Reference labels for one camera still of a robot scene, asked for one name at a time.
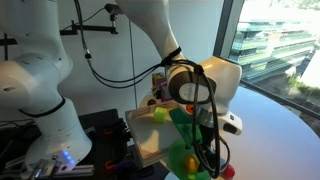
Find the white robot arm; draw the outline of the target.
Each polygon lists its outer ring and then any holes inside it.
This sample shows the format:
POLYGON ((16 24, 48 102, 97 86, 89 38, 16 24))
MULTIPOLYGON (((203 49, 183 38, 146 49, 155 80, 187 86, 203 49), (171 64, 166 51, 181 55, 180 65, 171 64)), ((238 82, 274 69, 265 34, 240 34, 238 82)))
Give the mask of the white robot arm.
MULTIPOLYGON (((199 64, 186 59, 168 19, 168 0, 115 0, 122 12, 152 40, 166 70, 169 94, 180 104, 198 102, 216 118, 230 121, 228 111, 242 69, 212 57, 199 64)), ((28 172, 56 157, 71 171, 92 147, 72 101, 57 87, 71 72, 58 27, 56 0, 0 0, 0 29, 14 37, 22 54, 0 64, 3 108, 33 117, 42 135, 31 144, 24 165, 28 172)))

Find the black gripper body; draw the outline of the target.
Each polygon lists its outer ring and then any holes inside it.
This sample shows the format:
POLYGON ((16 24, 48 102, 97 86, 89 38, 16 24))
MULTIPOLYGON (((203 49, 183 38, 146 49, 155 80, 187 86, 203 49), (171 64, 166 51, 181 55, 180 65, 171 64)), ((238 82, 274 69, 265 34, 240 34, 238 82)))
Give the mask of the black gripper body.
POLYGON ((220 144, 214 128, 192 126, 193 148, 202 167, 220 166, 220 144))

